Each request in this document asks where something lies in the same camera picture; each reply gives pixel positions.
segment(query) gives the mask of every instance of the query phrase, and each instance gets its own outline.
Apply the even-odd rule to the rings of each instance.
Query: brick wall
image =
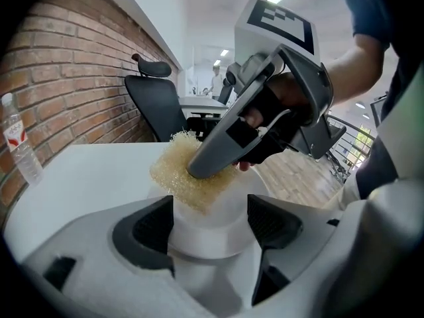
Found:
[[[12,92],[43,165],[69,144],[151,141],[123,77],[131,55],[171,64],[157,44],[110,0],[40,0],[0,64],[0,95]],[[0,138],[0,203],[25,186]]]

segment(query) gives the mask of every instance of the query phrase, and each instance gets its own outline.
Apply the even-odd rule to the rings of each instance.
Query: chair headrest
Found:
[[[137,62],[138,70],[145,76],[166,78],[172,73],[171,66],[167,62],[149,62],[143,59],[138,53],[134,53],[131,59]]]

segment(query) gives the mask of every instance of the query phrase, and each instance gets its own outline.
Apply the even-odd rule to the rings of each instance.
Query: wooden floor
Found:
[[[256,170],[274,197],[303,205],[322,207],[341,188],[331,175],[331,164],[291,150],[266,159]]]

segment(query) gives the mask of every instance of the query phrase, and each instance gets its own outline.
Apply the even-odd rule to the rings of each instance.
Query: hand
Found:
[[[274,76],[267,85],[285,107],[301,107],[309,104],[306,96],[302,93],[300,86],[291,73]],[[246,112],[244,118],[254,129],[259,127],[264,121],[262,114],[255,108],[250,108]],[[250,162],[240,162],[239,168],[241,171],[245,172],[253,165],[254,164]]]

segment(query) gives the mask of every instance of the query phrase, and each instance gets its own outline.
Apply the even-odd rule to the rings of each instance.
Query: dark sleeve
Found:
[[[390,45],[385,20],[372,0],[346,0],[352,12],[353,35],[365,34],[379,40],[384,50]]]

